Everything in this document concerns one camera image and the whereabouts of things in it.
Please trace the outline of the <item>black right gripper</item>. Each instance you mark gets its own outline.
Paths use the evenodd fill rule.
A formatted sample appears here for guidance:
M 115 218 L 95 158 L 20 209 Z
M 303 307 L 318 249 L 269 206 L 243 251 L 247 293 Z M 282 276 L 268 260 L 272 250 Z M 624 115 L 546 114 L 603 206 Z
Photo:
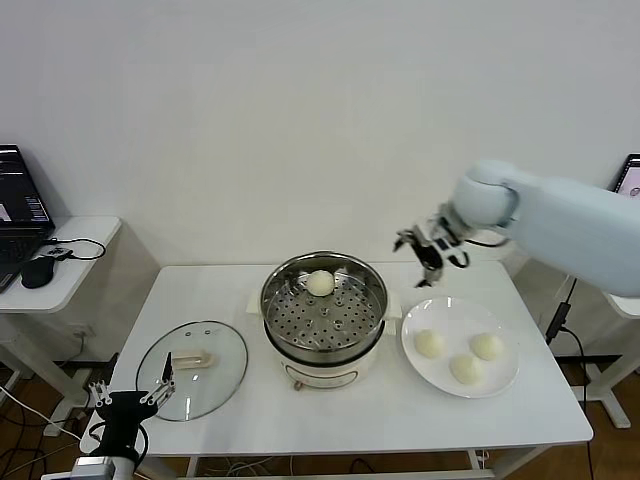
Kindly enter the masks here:
M 446 253 L 449 249 L 447 233 L 439 225 L 437 219 L 420 219 L 416 226 L 396 232 L 397 238 L 393 249 L 399 250 L 404 245 L 412 249 L 424 249 L 427 262 L 421 263 L 422 277 L 415 284 L 415 288 L 433 287 L 439 282 L 444 269 Z

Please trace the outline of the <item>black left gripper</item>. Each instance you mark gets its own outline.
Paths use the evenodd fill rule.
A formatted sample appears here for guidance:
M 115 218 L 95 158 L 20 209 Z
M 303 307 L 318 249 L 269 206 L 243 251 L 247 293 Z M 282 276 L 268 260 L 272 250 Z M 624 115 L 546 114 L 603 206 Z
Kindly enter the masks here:
M 97 413 L 103 427 L 99 445 L 91 456 L 144 458 L 149 438 L 142 423 L 158 412 L 156 404 L 164 404 L 175 392 L 172 355 L 168 353 L 160 379 L 148 393 L 120 391 L 110 395 L 110 383 L 119 354 L 114 353 L 100 370 L 95 381 L 88 384 L 92 402 L 101 406 Z

